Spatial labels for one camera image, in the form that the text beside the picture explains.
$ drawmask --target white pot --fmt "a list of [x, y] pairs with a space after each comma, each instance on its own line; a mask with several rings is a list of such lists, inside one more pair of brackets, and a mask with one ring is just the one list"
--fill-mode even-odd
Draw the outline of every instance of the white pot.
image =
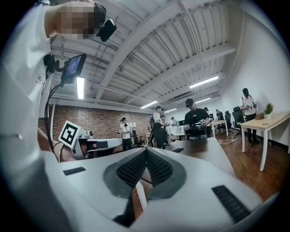
[[267, 119], [271, 119], [272, 118], [272, 114], [266, 114]]

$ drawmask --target potted plant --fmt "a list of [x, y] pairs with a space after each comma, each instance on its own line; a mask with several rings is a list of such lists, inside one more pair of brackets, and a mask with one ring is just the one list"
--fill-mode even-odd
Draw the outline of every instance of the potted plant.
[[269, 102], [266, 104], [266, 109], [264, 110], [264, 114], [266, 115], [267, 119], [271, 119], [272, 111], [274, 106]]

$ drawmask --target fluorescent ceiling light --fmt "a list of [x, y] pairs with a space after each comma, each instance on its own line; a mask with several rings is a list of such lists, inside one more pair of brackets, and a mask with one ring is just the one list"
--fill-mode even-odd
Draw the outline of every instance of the fluorescent ceiling light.
[[[173, 109], [173, 110], [170, 110], [170, 111], [175, 111], [176, 109]], [[170, 111], [165, 111], [165, 113], [168, 113], [168, 112], [170, 112]]]
[[207, 99], [204, 99], [204, 100], [201, 100], [201, 101], [197, 101], [196, 103], [200, 103], [200, 102], [203, 102], [203, 101], [206, 101], [206, 100], [209, 100], [210, 98], [207, 98]]
[[200, 82], [200, 83], [197, 83], [197, 84], [191, 85], [191, 86], [189, 86], [189, 88], [194, 88], [194, 87], [196, 87], [196, 86], [203, 85], [203, 84], [205, 84], [205, 83], [212, 82], [212, 81], [217, 80], [217, 79], [218, 79], [218, 76], [213, 77], [213, 78], [210, 78], [210, 79], [208, 79], [208, 80], [206, 80], [206, 81], [203, 81], [203, 82]]
[[83, 88], [85, 79], [82, 77], [77, 77], [77, 97], [78, 99], [83, 99]]
[[147, 104], [146, 106], [142, 106], [141, 109], [144, 109], [144, 108], [146, 108], [146, 107], [148, 107], [148, 106], [151, 106], [151, 105], [153, 105], [153, 104], [155, 104], [155, 103], [157, 103], [157, 102], [158, 102], [158, 101], [151, 102], [151, 103]]

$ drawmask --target green plant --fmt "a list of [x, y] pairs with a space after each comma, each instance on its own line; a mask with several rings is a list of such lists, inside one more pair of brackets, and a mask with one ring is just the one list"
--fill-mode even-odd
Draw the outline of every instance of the green plant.
[[269, 102], [266, 104], [266, 109], [264, 110], [265, 114], [271, 114], [274, 106]]

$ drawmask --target wooden floor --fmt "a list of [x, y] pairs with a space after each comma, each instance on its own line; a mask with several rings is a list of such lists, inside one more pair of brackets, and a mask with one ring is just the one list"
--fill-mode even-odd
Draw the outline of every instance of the wooden floor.
[[[234, 138], [232, 133], [226, 136], [225, 132], [216, 131], [215, 135], [217, 140]], [[271, 195], [280, 191], [287, 169], [290, 167], [290, 155], [287, 154], [286, 150], [274, 145], [268, 145], [265, 167], [260, 172], [263, 141], [258, 141], [260, 144], [250, 147], [246, 140], [245, 153], [242, 153], [241, 139], [237, 139], [230, 144], [221, 144], [221, 146], [231, 162], [237, 178], [252, 188], [265, 201]], [[136, 189], [133, 190], [133, 205], [135, 217], [138, 218], [143, 210]]]

